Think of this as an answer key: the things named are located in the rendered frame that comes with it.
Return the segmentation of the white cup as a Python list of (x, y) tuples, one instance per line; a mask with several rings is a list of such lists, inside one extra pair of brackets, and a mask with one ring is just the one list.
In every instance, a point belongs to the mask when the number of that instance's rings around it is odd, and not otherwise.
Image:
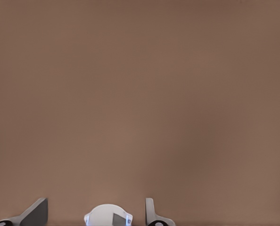
[(133, 215), (114, 204), (102, 204), (84, 216), (86, 226), (132, 226)]

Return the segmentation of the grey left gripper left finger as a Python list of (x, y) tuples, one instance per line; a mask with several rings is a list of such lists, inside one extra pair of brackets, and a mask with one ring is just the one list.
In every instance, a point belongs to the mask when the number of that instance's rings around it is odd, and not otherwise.
[(40, 198), (20, 215), (0, 220), (0, 226), (46, 226), (48, 198)]

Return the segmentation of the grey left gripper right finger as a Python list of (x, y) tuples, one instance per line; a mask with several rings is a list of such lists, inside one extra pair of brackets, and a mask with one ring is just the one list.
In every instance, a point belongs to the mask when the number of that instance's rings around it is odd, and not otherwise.
[(156, 214), (154, 200), (152, 198), (145, 199), (145, 212), (146, 226), (175, 226), (172, 219)]

